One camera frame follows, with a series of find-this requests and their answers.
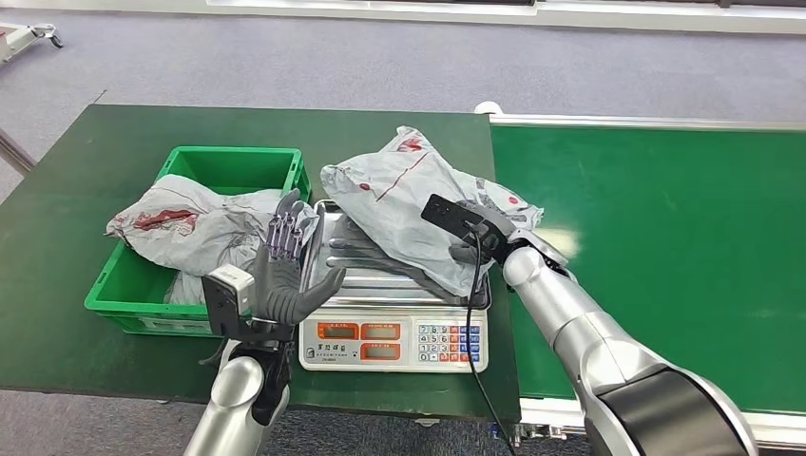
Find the digital scale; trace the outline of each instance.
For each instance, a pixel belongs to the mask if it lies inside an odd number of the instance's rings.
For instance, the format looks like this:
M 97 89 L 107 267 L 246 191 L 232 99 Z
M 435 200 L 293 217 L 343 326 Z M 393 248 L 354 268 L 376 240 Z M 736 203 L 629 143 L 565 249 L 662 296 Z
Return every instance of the digital scale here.
M 306 287 L 336 266 L 341 289 L 299 324 L 299 363 L 309 371 L 470 372 L 488 364 L 487 276 L 472 298 L 446 292 L 422 270 L 389 258 L 330 200 L 302 271 Z M 467 341 L 470 341 L 470 352 Z

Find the green plastic crate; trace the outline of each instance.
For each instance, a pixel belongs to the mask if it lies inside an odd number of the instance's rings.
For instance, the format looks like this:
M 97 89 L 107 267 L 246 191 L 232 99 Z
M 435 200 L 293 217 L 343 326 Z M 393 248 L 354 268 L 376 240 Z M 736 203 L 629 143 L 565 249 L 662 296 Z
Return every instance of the green plastic crate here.
M 166 174 L 185 176 L 221 195 L 266 188 L 279 188 L 285 194 L 298 188 L 303 200 L 311 197 L 311 183 L 297 149 L 181 146 L 171 151 L 157 179 Z M 176 273 L 120 241 L 84 305 L 126 333 L 212 337 L 207 308 L 201 303 L 163 304 Z

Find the gray carpet floor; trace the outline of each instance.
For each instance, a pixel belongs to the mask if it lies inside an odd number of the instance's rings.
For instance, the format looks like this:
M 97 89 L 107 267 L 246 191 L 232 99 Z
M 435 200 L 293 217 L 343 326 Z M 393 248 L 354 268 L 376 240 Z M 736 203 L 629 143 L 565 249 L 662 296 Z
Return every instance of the gray carpet floor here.
M 37 159 L 93 101 L 806 122 L 806 39 L 0 9 L 51 22 L 0 67 L 0 124 Z M 20 181 L 0 161 L 0 201 Z M 180 454 L 197 405 L 0 391 L 0 456 Z M 506 454 L 486 426 L 289 412 L 271 454 Z M 586 454 L 582 439 L 521 454 Z

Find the scale keypad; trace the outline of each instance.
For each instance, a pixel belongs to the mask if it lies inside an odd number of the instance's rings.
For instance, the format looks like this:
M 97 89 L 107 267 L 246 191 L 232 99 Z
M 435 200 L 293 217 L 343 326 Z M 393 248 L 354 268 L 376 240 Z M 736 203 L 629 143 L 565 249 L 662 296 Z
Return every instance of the scale keypad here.
M 470 359 L 478 362 L 481 351 L 481 328 L 470 326 L 467 334 L 466 326 L 452 325 L 419 325 L 417 333 L 417 352 L 421 362 L 465 362 Z M 470 356 L 468 354 L 468 337 L 470 338 Z

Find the table leg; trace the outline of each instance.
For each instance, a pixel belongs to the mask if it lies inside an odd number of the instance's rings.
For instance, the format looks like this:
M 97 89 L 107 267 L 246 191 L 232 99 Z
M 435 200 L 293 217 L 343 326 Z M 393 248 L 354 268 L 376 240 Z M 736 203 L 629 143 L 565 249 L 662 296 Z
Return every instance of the table leg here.
M 36 161 L 2 128 L 0 128 L 0 157 L 3 157 L 12 168 L 23 176 L 36 165 Z

